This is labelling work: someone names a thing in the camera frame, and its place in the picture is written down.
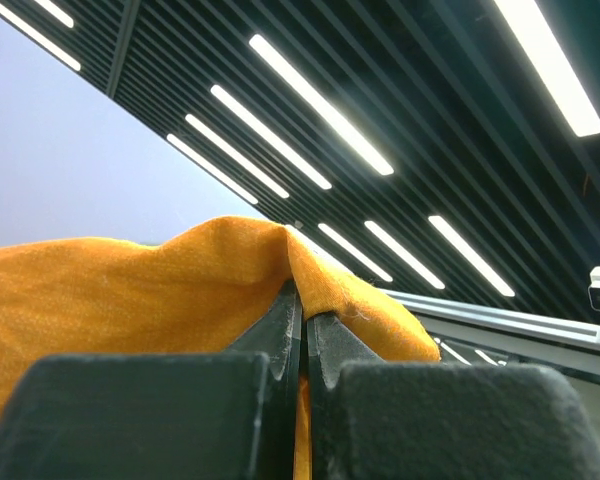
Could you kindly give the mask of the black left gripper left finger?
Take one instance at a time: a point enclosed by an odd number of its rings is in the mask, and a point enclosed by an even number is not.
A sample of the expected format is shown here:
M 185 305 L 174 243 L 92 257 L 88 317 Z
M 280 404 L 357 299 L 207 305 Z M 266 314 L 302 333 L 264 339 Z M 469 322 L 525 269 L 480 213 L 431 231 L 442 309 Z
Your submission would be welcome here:
M 289 479 L 302 306 L 213 354 L 53 355 L 0 415 L 0 479 Z

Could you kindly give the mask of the yellow pillowcase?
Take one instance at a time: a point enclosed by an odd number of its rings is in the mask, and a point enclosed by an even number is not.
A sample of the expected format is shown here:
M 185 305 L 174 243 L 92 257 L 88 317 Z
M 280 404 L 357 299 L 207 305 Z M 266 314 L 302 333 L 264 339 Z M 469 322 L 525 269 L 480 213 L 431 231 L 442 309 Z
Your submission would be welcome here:
M 302 324 L 332 314 L 380 358 L 436 362 L 416 317 L 313 254 L 287 228 L 220 217 L 159 246 L 77 238 L 0 248 L 0 415 L 37 361 L 74 354 L 224 351 L 296 286 Z M 310 475 L 309 381 L 300 343 L 293 475 Z

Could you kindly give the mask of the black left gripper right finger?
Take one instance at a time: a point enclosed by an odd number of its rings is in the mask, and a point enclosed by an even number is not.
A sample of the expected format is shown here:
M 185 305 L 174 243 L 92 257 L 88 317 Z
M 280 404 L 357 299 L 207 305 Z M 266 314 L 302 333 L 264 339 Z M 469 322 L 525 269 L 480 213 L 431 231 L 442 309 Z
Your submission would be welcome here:
M 600 479 L 584 407 L 554 369 L 387 362 L 332 314 L 305 341 L 316 479 Z

